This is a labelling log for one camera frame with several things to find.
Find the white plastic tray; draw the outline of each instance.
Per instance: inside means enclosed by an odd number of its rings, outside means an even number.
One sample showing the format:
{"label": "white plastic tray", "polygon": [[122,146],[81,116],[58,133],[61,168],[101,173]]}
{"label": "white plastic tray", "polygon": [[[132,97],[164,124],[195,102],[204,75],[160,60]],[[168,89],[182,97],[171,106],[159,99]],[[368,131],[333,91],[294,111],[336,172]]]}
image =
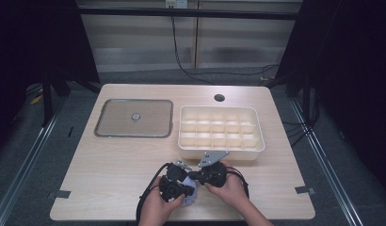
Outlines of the white plastic tray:
{"label": "white plastic tray", "polygon": [[228,151],[227,159],[254,160],[265,148],[257,112],[249,107],[183,106],[178,144],[185,159]]}

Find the human hand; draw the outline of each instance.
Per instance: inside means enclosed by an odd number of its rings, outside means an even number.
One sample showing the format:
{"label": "human hand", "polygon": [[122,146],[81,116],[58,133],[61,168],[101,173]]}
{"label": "human hand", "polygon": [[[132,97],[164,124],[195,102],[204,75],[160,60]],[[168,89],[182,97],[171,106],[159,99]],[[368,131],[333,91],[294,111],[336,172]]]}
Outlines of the human hand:
{"label": "human hand", "polygon": [[[232,166],[229,162],[221,162],[223,163],[223,165],[225,165],[227,170],[232,170],[228,169]],[[244,191],[240,178],[232,173],[227,174],[226,183],[223,187],[211,186],[207,183],[205,184],[205,186],[211,193],[219,196],[224,202],[231,205],[232,207],[236,207],[243,200],[249,199]]]}
{"label": "human hand", "polygon": [[160,180],[161,177],[155,179],[151,187],[153,189],[143,203],[139,226],[163,225],[172,211],[181,206],[184,201],[185,195],[181,195],[172,202],[165,202],[161,198],[160,188],[158,187]]}

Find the electrical outlet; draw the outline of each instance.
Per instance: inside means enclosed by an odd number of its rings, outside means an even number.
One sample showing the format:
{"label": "electrical outlet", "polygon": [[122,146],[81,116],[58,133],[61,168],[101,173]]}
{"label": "electrical outlet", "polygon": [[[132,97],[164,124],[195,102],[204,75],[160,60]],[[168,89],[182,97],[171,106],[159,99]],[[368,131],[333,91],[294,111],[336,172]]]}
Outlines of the electrical outlet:
{"label": "electrical outlet", "polygon": [[166,8],[176,8],[176,0],[166,0]]}
{"label": "electrical outlet", "polygon": [[187,0],[176,0],[176,8],[187,8]]}

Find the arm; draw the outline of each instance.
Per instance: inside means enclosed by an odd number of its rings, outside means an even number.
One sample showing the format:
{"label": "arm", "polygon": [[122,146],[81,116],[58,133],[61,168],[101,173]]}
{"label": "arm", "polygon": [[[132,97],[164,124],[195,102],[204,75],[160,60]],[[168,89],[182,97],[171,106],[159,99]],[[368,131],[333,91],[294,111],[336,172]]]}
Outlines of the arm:
{"label": "arm", "polygon": [[184,201],[185,196],[181,195],[172,202],[165,202],[160,195],[161,177],[155,179],[152,189],[146,201],[143,203],[139,226],[161,226],[163,225],[173,210],[178,208]]}
{"label": "arm", "polygon": [[[232,166],[226,161],[222,163],[226,167]],[[224,202],[235,208],[249,226],[273,225],[246,196],[242,183],[236,175],[228,173],[226,184],[223,187],[208,184],[205,184],[205,186],[211,193],[219,196]]]}

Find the wooden table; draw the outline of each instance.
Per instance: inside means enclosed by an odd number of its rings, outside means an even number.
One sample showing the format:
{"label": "wooden table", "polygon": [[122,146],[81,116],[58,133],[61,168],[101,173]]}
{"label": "wooden table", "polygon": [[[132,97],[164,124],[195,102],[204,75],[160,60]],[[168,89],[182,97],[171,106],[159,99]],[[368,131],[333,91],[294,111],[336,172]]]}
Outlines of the wooden table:
{"label": "wooden table", "polygon": [[[216,94],[225,96],[217,102]],[[164,99],[173,101],[173,127],[169,137],[96,137],[94,129],[108,99]],[[249,183],[251,201],[270,219],[314,217],[305,186],[269,89],[227,86],[105,85],[92,110],[57,198],[53,220],[135,220],[139,196],[158,169],[180,158],[178,131],[184,105],[245,106],[258,113],[265,149],[254,161],[232,161]],[[199,160],[185,163],[198,170]],[[198,186],[193,205],[179,208],[169,220],[237,220],[239,214]]]}

